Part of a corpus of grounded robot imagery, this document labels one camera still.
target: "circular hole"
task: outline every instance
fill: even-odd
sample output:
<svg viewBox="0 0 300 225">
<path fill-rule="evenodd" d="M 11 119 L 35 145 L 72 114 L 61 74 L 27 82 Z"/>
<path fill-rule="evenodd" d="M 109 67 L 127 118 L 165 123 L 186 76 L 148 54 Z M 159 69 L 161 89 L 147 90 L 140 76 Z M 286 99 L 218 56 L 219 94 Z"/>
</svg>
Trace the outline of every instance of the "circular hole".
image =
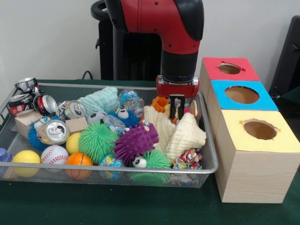
<svg viewBox="0 0 300 225">
<path fill-rule="evenodd" d="M 252 104 L 259 100 L 259 95 L 255 90 L 243 86 L 229 87 L 225 90 L 225 94 L 232 101 L 242 104 Z"/>
<path fill-rule="evenodd" d="M 242 70 L 237 65 L 231 63 L 221 63 L 218 69 L 225 74 L 238 74 Z"/>
<path fill-rule="evenodd" d="M 244 129 L 251 136 L 263 140 L 273 139 L 277 134 L 277 130 L 272 124 L 269 124 L 262 120 L 245 121 Z"/>
</svg>

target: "orange toy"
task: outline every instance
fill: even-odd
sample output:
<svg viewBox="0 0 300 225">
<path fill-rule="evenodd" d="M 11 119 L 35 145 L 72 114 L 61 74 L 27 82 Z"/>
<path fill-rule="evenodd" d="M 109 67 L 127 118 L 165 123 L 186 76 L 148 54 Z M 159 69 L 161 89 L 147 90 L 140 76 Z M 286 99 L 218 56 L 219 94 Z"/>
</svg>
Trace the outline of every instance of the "orange toy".
<svg viewBox="0 0 300 225">
<path fill-rule="evenodd" d="M 165 97 L 156 97 L 152 100 L 151 106 L 153 106 L 156 111 L 159 113 L 162 113 L 162 111 L 165 109 L 165 106 L 169 103 L 169 100 Z"/>
<path fill-rule="evenodd" d="M 93 165 L 92 160 L 87 155 L 77 152 L 69 156 L 66 160 L 66 165 Z M 66 170 L 69 177 L 75 180 L 83 180 L 90 175 L 91 170 Z"/>
</svg>

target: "black cable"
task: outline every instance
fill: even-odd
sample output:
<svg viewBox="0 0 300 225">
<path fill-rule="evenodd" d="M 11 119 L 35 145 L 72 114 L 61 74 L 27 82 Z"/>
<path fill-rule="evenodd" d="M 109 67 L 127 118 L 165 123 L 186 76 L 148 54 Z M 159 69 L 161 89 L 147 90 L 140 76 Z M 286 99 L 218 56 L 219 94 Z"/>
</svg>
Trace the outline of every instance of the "black cable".
<svg viewBox="0 0 300 225">
<path fill-rule="evenodd" d="M 90 73 L 90 71 L 88 71 L 88 70 L 84 72 L 84 74 L 83 74 L 83 76 L 82 76 L 82 79 L 83 79 L 83 80 L 85 79 L 85 75 L 86 75 L 86 74 L 89 74 L 89 75 L 90 75 L 90 79 L 93 80 L 93 76 L 92 76 L 92 74 Z"/>
</svg>

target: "plastic water bottle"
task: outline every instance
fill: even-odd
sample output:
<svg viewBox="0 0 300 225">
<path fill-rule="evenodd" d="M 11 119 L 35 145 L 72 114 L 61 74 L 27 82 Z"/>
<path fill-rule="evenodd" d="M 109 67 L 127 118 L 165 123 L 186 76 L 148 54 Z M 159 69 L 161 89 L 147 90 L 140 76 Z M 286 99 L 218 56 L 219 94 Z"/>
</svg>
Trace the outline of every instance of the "plastic water bottle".
<svg viewBox="0 0 300 225">
<path fill-rule="evenodd" d="M 127 111 L 132 111 L 136 117 L 144 115 L 144 100 L 138 97 L 134 90 L 125 89 L 119 95 L 119 101 Z"/>
</svg>

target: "wooden shape sorter box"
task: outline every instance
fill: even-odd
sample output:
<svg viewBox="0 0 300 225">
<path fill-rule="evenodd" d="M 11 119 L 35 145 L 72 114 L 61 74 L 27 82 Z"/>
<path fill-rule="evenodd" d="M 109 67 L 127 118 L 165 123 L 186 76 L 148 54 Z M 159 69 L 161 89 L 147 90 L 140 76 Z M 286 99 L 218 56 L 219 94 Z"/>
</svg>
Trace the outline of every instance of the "wooden shape sorter box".
<svg viewBox="0 0 300 225">
<path fill-rule="evenodd" d="M 260 82 L 211 81 L 210 84 L 206 105 L 214 139 L 221 109 L 278 110 Z"/>
<path fill-rule="evenodd" d="M 211 80 L 260 81 L 246 58 L 204 57 L 199 77 L 200 90 L 207 101 Z"/>
<path fill-rule="evenodd" d="M 215 145 L 222 202 L 282 203 L 300 144 L 279 112 L 222 110 Z"/>
</svg>

